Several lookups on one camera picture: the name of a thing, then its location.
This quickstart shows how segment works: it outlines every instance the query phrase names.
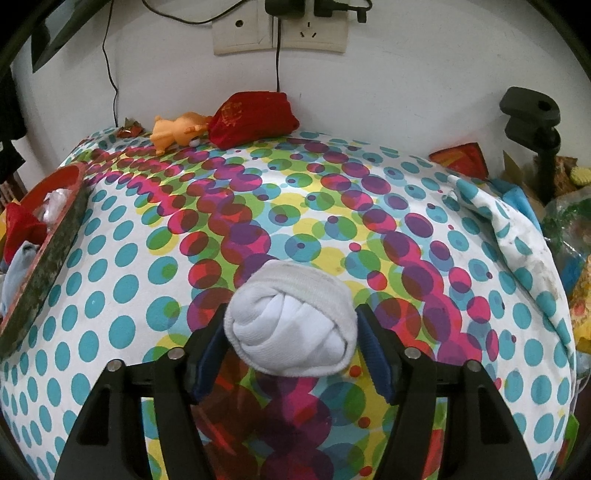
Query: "bed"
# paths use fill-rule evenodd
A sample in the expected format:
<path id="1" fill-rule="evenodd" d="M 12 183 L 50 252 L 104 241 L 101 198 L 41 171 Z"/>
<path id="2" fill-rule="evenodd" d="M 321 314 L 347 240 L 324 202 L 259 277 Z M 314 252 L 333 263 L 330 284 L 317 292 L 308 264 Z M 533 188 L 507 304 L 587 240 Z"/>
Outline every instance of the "bed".
<path id="1" fill-rule="evenodd" d="M 489 186 L 393 148 L 301 131 L 228 151 L 161 157 L 113 129 L 88 164 L 84 222 L 37 320 L 0 364 L 0 404 L 27 462 L 51 479 L 105 364 L 183 346 L 271 258 L 343 280 L 354 303 L 438 361 L 481 361 L 540 479 L 560 451 L 574 345 L 541 235 Z M 438 403 L 425 479 L 436 479 Z M 151 401 L 152 473 L 166 478 Z M 233 354 L 193 416 L 218 478 L 371 478 L 395 420 L 358 353 L 327 378 L 277 378 Z"/>

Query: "electrical outlet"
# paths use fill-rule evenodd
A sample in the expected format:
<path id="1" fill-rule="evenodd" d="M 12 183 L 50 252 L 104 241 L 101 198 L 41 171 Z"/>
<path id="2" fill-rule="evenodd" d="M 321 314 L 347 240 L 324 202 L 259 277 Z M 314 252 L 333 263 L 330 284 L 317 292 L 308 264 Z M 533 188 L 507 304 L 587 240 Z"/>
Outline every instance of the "electrical outlet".
<path id="1" fill-rule="evenodd" d="M 344 53 L 348 38 L 348 13 L 334 12 L 331 18 L 315 17 L 314 0 L 306 0 L 306 14 L 303 18 L 281 20 L 281 47 Z M 277 46 L 276 38 L 273 39 L 273 45 Z"/>
<path id="2" fill-rule="evenodd" d="M 273 48 L 273 19 L 265 12 L 265 0 L 246 2 L 212 24 L 213 53 Z"/>

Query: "red pouch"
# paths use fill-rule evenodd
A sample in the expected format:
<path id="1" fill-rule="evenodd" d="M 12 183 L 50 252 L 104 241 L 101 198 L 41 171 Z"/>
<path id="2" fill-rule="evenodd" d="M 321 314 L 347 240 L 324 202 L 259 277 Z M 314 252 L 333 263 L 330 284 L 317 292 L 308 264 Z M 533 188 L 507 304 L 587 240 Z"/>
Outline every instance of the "red pouch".
<path id="1" fill-rule="evenodd" d="M 221 150 L 228 150 L 261 138 L 288 135 L 299 126 L 285 93 L 239 92 L 213 117 L 209 140 Z"/>
<path id="2" fill-rule="evenodd" d="M 4 261 L 10 265 L 14 254 L 27 240 L 41 245 L 47 236 L 47 225 L 37 220 L 31 212 L 17 203 L 6 205 L 6 244 Z"/>

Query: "power plug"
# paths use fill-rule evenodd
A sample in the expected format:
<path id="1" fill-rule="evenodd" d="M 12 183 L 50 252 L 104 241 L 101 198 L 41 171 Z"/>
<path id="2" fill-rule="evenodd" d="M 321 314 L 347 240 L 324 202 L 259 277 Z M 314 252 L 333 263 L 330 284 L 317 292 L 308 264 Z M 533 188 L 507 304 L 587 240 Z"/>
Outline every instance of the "power plug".
<path id="1" fill-rule="evenodd" d="M 265 10 L 284 20 L 302 18 L 306 12 L 306 0 L 265 0 Z"/>

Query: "black cable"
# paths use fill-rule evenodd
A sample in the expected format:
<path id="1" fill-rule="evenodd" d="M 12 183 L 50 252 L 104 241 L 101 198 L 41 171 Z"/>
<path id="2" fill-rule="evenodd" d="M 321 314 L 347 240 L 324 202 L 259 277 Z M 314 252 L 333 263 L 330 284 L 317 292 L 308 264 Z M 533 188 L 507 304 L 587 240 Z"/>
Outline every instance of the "black cable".
<path id="1" fill-rule="evenodd" d="M 115 126 L 119 126 L 119 122 L 117 121 L 117 110 L 116 110 L 116 103 L 117 97 L 119 96 L 119 89 L 117 85 L 113 81 L 113 76 L 111 75 L 111 65 L 109 65 L 109 57 L 107 55 L 107 51 L 105 50 L 105 42 L 107 40 L 107 35 L 109 34 L 109 27 L 111 26 L 111 18 L 113 17 L 113 4 L 115 0 L 111 0 L 111 6 L 109 7 L 109 18 L 107 19 L 107 28 L 105 30 L 105 38 L 103 38 L 103 55 L 105 56 L 105 61 L 107 64 L 107 73 L 109 74 L 109 81 L 111 82 L 111 86 L 115 91 L 115 96 L 113 97 L 113 119 L 115 120 Z"/>
<path id="2" fill-rule="evenodd" d="M 281 91 L 279 82 L 279 54 L 281 52 L 281 18 L 277 19 L 277 53 L 275 56 L 275 72 L 277 73 L 277 92 Z"/>
<path id="3" fill-rule="evenodd" d="M 184 18 L 175 17 L 174 15 L 165 14 L 163 12 L 160 12 L 160 11 L 156 10 L 151 5 L 149 5 L 146 0 L 142 0 L 142 3 L 152 13 L 155 13 L 156 15 L 159 15 L 161 17 L 169 18 L 170 20 L 175 20 L 177 22 L 181 22 L 181 23 L 184 23 L 186 25 L 205 25 L 206 23 L 213 22 L 213 21 L 218 20 L 219 18 L 225 17 L 226 15 L 228 15 L 228 13 L 232 12 L 233 10 L 237 9 L 239 6 L 245 4 L 246 2 L 249 2 L 249 1 L 250 0 L 240 0 L 238 3 L 232 5 L 230 8 L 228 8 L 225 12 L 222 12 L 219 15 L 216 15 L 213 18 L 209 18 L 208 20 L 201 20 L 201 21 L 185 20 Z"/>

